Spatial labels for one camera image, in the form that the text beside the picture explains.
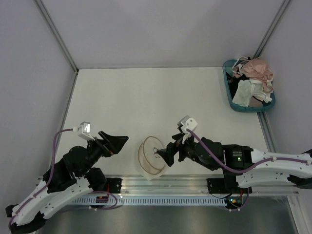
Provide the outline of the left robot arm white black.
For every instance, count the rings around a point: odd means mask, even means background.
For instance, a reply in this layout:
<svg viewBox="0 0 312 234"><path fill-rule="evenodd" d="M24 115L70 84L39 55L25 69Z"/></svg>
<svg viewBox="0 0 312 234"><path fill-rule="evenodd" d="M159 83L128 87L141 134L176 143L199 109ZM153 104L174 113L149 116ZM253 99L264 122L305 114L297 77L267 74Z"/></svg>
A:
<svg viewBox="0 0 312 234"><path fill-rule="evenodd" d="M94 165L102 157L118 154L128 136L111 136L100 131L99 137L88 130L71 128L87 146L74 146L56 162L56 152L50 169L43 175L36 188L20 204L6 207L10 218L8 227L13 234L30 234L42 228L55 213L86 194L105 194L116 199L114 189L100 168Z"/></svg>

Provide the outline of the pale green cloth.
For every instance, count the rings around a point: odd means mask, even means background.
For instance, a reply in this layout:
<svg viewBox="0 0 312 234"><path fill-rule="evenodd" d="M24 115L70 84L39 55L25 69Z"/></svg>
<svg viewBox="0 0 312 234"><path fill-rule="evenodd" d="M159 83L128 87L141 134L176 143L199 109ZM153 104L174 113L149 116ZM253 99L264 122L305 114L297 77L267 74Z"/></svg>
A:
<svg viewBox="0 0 312 234"><path fill-rule="evenodd" d="M238 88L233 97L233 103L242 107L249 107L252 84L249 80L240 80L238 83Z"/></svg>

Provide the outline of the beige garment in basket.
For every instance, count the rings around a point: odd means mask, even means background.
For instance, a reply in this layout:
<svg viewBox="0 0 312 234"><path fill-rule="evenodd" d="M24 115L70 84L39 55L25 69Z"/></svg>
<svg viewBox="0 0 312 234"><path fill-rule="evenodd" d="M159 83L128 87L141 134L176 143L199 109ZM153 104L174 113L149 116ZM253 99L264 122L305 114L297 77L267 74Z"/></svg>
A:
<svg viewBox="0 0 312 234"><path fill-rule="evenodd" d="M249 107L251 108L262 108L263 107L263 102L260 100L256 99L255 97L251 97Z"/></svg>

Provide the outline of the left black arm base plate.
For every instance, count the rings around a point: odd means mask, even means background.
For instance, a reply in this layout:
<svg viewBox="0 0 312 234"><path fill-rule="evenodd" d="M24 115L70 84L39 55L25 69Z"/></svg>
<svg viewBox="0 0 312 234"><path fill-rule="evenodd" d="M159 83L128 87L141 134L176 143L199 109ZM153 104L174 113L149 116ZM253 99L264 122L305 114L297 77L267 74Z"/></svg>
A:
<svg viewBox="0 0 312 234"><path fill-rule="evenodd" d="M106 191L112 194L119 194L121 192L122 179L121 178L107 178L106 184L100 186L101 192Z"/></svg>

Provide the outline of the left aluminium frame post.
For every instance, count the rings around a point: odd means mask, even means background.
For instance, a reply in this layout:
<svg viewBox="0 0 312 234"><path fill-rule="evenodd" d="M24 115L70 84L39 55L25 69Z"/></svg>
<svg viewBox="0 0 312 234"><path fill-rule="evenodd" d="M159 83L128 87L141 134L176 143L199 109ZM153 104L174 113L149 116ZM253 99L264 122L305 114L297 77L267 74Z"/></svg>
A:
<svg viewBox="0 0 312 234"><path fill-rule="evenodd" d="M48 26L52 36L55 38L56 42L58 43L59 48L61 49L66 61L71 66L75 75L78 74L79 69L74 62L73 57L71 56L61 34L59 33L50 13L48 12L44 2L42 0L33 0L36 8L38 9L39 13L41 14L42 18L44 19L46 25Z"/></svg>

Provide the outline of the pink satin bra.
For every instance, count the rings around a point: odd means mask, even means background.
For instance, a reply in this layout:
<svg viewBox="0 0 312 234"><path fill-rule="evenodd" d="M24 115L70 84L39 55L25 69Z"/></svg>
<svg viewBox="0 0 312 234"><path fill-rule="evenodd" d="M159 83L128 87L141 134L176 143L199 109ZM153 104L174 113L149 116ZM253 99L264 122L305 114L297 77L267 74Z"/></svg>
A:
<svg viewBox="0 0 312 234"><path fill-rule="evenodd" d="M265 93L273 92L273 72L268 63L262 59L253 59L240 69L241 73L249 78L252 85L261 85Z"/></svg>

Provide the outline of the round white mesh laundry bag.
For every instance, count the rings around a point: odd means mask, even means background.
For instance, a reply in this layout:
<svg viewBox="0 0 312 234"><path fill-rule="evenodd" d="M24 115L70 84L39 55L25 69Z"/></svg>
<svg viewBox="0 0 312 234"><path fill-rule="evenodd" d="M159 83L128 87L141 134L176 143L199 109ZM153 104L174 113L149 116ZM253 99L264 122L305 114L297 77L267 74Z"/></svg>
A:
<svg viewBox="0 0 312 234"><path fill-rule="evenodd" d="M164 159L157 153L157 150L164 148L164 144L155 136L148 136L138 148L138 171L148 181L159 178L168 169Z"/></svg>

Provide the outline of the front aluminium rail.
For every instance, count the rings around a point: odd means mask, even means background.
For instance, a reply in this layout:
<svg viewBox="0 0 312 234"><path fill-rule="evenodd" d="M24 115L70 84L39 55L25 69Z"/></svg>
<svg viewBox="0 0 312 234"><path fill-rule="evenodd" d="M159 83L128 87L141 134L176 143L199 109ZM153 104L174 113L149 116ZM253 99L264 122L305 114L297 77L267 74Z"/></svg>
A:
<svg viewBox="0 0 312 234"><path fill-rule="evenodd" d="M147 180L141 175L106 175L106 178L120 178L119 194L123 196L187 196L207 195L207 179L223 178L222 175L162 175ZM256 185L252 186L252 196L298 196L293 185Z"/></svg>

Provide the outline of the right aluminium frame post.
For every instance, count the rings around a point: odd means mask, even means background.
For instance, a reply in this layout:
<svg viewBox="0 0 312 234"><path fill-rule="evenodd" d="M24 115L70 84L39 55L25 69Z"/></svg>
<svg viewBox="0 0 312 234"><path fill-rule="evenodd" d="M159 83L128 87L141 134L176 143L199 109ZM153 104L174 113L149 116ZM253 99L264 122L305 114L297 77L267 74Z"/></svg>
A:
<svg viewBox="0 0 312 234"><path fill-rule="evenodd" d="M262 38L259 46L257 47L254 55L253 55L253 58L258 58L260 57L266 46L268 45L271 37L273 36L275 30L278 28L278 25L279 23L282 21L284 15L286 14L289 6L291 5L293 1L292 0L283 0L278 11L276 12L272 22L270 23L266 33L264 34L264 37Z"/></svg>

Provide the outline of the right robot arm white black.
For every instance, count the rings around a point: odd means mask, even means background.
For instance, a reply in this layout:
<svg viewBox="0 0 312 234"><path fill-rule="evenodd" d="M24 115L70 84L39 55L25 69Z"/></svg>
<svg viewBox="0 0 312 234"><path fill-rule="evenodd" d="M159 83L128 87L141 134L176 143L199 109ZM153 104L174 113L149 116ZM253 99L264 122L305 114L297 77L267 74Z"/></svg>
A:
<svg viewBox="0 0 312 234"><path fill-rule="evenodd" d="M291 184L299 189L312 188L312 152L282 154L264 152L249 146L221 144L195 133L173 136L166 148L155 151L171 167L188 158L204 168L222 170L222 186L228 193L253 186Z"/></svg>

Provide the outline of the blue plastic basket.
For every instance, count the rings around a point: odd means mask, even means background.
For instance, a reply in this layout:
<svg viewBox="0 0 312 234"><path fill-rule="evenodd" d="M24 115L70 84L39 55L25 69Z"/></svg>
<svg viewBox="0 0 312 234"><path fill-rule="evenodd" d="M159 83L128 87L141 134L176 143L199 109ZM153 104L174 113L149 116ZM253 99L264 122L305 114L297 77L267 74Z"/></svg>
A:
<svg viewBox="0 0 312 234"><path fill-rule="evenodd" d="M233 99L232 99L230 88L229 88L229 80L228 80L227 73L228 74L231 73L231 68L235 62L236 62L235 59L230 59L230 60L225 61L222 65L223 77L224 77L224 82L225 82L225 90L227 93L227 98L228 98L230 107L234 111L241 112L241 113L260 113L260 112L267 111L271 109L272 107L274 107L275 102L276 102L274 93L271 93L270 95L270 98L272 98L272 101L270 101L269 103L264 102L262 107L243 107L243 106L233 103Z"/></svg>

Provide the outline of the aluminium frame post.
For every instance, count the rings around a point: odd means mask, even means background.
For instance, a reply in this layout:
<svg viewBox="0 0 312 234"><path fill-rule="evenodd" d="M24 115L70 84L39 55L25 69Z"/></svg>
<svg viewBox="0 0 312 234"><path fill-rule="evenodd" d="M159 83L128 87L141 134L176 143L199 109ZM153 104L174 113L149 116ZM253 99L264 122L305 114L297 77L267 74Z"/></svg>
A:
<svg viewBox="0 0 312 234"><path fill-rule="evenodd" d="M56 42L58 43L59 48L61 49L66 61L71 66L75 75L78 74L79 69L74 62L73 57L71 56L61 34L59 33L50 13L48 12L44 2L42 0L33 0L36 8L38 9L39 13L41 14L42 18L44 19L46 25L48 26L52 36L55 38Z"/></svg>
<svg viewBox="0 0 312 234"><path fill-rule="evenodd" d="M275 30L278 28L278 25L279 23L282 21L284 15L286 14L289 6L291 5L293 1L292 0L283 0L278 11L276 12L272 22L270 23L266 33L264 34L264 37L262 38L259 46L257 47L254 55L253 55L253 58L258 58L260 57L266 46L268 45L271 37L273 36Z"/></svg>

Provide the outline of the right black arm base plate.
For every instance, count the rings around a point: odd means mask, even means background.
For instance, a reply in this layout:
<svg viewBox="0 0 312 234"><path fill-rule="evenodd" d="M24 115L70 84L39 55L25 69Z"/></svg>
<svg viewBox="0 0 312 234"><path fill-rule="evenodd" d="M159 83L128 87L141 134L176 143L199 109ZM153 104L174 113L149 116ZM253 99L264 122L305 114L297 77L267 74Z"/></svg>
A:
<svg viewBox="0 0 312 234"><path fill-rule="evenodd" d="M229 194L229 190L225 187L224 178L208 178L207 188L209 194Z"/></svg>

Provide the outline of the black garment in basket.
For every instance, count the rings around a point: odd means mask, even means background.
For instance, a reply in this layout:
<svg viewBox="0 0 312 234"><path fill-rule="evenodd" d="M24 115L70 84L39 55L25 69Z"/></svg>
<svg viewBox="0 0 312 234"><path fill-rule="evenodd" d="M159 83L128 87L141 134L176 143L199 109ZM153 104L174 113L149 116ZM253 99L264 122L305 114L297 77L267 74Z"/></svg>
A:
<svg viewBox="0 0 312 234"><path fill-rule="evenodd" d="M232 61L231 63L230 61L227 61L223 64L223 68L225 69L224 74L225 74L226 81L229 87L231 98L234 98L236 94L236 91L238 89L238 83L240 81L249 80L249 78L246 77L245 74L241 74L241 76L237 78L235 76L235 73L233 72L233 68L240 65L240 62L244 60L250 60L250 57L239 57L235 62Z"/></svg>

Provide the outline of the white bra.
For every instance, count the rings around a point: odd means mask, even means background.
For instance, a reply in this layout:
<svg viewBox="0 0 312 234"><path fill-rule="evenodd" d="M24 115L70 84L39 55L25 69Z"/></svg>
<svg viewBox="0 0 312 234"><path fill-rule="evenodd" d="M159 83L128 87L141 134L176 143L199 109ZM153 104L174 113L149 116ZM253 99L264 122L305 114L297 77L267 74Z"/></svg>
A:
<svg viewBox="0 0 312 234"><path fill-rule="evenodd" d="M240 71L242 66L245 65L250 60L244 60L244 61L240 62L240 65L238 65L235 68L233 68L233 72L235 73L235 76L237 78L240 77L241 74L242 74L241 71ZM252 87L251 87L251 94L252 94L253 97L255 97L256 99L260 100L261 102L269 103L270 101L272 101L272 98L270 98L271 93L263 92L261 85L252 85Z"/></svg>

